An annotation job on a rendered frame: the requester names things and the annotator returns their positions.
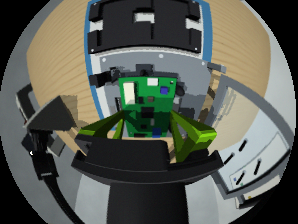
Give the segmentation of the green circuit board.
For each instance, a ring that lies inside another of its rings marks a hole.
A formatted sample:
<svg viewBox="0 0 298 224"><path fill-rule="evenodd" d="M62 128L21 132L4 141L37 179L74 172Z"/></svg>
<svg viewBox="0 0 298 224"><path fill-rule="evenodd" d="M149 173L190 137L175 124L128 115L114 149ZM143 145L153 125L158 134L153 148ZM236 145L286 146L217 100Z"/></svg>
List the green circuit board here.
<svg viewBox="0 0 298 224"><path fill-rule="evenodd" d="M177 78L124 77L118 79L128 136L166 137ZM173 81L173 84L170 84L170 81Z"/></svg>

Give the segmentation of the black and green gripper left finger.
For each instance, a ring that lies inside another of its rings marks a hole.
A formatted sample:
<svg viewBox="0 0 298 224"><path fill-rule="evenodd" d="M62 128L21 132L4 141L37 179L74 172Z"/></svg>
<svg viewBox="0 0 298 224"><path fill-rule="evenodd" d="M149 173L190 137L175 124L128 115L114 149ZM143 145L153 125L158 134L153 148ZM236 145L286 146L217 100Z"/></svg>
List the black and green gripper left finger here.
<svg viewBox="0 0 298 224"><path fill-rule="evenodd" d="M108 138L108 132L116 125L116 131L112 139L122 139L124 123L125 123L125 114L124 110L121 110L109 117L101 119L97 122L89 124L85 127L82 127L78 133L93 135L94 137Z"/></svg>

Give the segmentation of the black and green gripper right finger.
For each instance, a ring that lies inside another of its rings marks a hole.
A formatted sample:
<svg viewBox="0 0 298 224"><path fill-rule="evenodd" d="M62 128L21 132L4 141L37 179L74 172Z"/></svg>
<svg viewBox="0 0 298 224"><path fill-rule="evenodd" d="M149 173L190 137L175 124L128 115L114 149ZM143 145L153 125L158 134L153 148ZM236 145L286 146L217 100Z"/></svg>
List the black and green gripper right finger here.
<svg viewBox="0 0 298 224"><path fill-rule="evenodd" d="M185 142L179 132L176 122L188 134ZM217 136L214 128L186 117L174 110L171 110L170 113L170 125L176 162L184 161L192 151L208 148Z"/></svg>

